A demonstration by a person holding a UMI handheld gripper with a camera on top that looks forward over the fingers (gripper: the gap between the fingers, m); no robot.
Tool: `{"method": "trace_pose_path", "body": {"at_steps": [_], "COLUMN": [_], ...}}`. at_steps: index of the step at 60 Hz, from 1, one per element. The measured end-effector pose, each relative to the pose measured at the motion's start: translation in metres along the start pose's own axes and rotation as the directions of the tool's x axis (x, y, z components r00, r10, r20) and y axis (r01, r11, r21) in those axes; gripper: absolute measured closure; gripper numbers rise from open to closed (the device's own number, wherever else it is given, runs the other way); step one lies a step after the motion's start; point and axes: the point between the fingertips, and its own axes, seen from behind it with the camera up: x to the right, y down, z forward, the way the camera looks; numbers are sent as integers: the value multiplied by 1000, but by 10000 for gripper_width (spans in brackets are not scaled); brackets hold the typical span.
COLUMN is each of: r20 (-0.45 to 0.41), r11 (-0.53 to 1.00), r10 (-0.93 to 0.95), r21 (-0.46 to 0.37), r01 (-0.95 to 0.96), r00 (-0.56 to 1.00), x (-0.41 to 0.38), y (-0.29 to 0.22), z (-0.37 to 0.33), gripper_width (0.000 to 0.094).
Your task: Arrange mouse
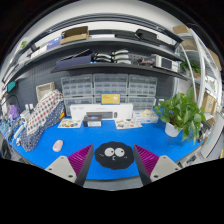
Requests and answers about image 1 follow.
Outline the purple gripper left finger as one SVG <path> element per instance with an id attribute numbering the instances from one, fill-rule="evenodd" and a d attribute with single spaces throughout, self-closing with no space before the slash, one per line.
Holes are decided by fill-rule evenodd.
<path id="1" fill-rule="evenodd" d="M 68 157 L 58 157 L 46 168 L 46 171 L 79 186 L 83 186 L 93 154 L 93 146 L 86 146 Z"/>

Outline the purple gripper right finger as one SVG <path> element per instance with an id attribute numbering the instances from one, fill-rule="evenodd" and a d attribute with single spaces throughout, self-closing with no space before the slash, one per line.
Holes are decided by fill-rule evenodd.
<path id="1" fill-rule="evenodd" d="M 135 145 L 133 154 L 143 185 L 180 170 L 180 167 L 168 156 L 157 156 L 141 146 Z"/>

